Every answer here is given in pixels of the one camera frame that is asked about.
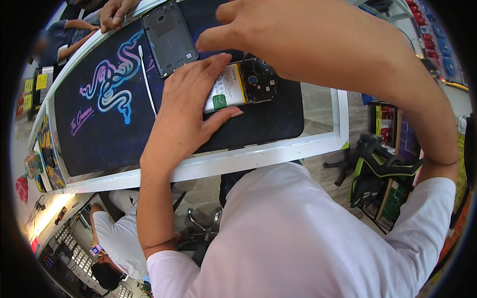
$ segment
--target white t-shirt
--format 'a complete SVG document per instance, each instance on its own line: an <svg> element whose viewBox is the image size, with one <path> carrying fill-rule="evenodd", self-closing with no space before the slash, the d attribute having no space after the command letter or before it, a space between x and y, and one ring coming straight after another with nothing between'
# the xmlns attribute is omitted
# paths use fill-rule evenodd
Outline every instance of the white t-shirt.
<svg viewBox="0 0 477 298"><path fill-rule="evenodd" d="M386 238L284 163L232 188L202 267L176 251L147 259L154 297L414 297L435 267L456 186L422 182Z"/></svg>
<svg viewBox="0 0 477 298"><path fill-rule="evenodd" d="M137 238L136 210L137 205L131 207L116 223L105 211L94 212L93 219L99 244L111 260L130 278L141 279L147 269Z"/></svg>

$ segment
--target mouse pad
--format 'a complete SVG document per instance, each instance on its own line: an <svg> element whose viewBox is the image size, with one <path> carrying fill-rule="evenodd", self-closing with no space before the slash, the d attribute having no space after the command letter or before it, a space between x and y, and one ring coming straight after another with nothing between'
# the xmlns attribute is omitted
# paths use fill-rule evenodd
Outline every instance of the mouse pad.
<svg viewBox="0 0 477 298"><path fill-rule="evenodd" d="M217 6L224 0L182 1L194 42L200 33L219 26ZM58 138L68 174L77 176L139 163L154 124L138 45L151 95L160 108L164 79L152 61L140 20L125 26L93 49L63 80L54 95ZM228 50L232 61L243 53ZM204 59L218 52L201 53ZM279 97L246 104L196 153L297 137L303 131L299 82L279 79ZM211 114L204 115L204 120Z"/></svg>

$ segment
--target battery label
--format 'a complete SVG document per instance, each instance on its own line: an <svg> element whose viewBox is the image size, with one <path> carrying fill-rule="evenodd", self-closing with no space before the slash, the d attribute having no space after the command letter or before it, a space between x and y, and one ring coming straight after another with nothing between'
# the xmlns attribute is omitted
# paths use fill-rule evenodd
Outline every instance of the battery label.
<svg viewBox="0 0 477 298"><path fill-rule="evenodd" d="M247 103L243 92L242 78L237 64L227 65L214 82L207 97L204 112Z"/></svg>

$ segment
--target tile floor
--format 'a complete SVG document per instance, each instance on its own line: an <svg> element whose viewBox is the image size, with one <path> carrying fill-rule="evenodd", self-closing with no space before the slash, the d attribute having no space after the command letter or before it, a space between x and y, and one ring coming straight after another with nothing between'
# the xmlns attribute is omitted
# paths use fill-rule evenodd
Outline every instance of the tile floor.
<svg viewBox="0 0 477 298"><path fill-rule="evenodd" d="M303 114L305 118L305 128L301 136L322 134L333 130L332 103L329 88L301 84L301 93L303 98ZM369 109L363 105L361 94L348 92L349 108L349 138L350 146L354 148L360 137L360 133L369 131ZM343 159L343 152L336 151L327 154L307 157L302 164L309 170L312 178L320 185L338 204L346 208L357 218L362 219L363 213L357 209L349 208L349 202L346 199L351 186L351 178L345 179L340 187L334 185L337 179L339 169L325 169L324 162L337 162ZM187 219L187 209L194 209L193 215L197 221L208 224L217 207L220 207L218 201L220 185L220 176L177 182L173 189L173 199L177 198L182 192L187 191L183 202L175 212L176 230L183 230L190 226ZM370 220L363 219L368 225L373 225Z"/></svg>

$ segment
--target green sticker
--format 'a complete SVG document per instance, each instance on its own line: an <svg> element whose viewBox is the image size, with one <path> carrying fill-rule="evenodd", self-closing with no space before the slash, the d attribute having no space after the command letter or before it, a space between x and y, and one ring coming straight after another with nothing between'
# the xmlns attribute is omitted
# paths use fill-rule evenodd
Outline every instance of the green sticker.
<svg viewBox="0 0 477 298"><path fill-rule="evenodd" d="M214 110L220 110L227 107L227 101L223 94L212 96L212 103L214 104Z"/></svg>

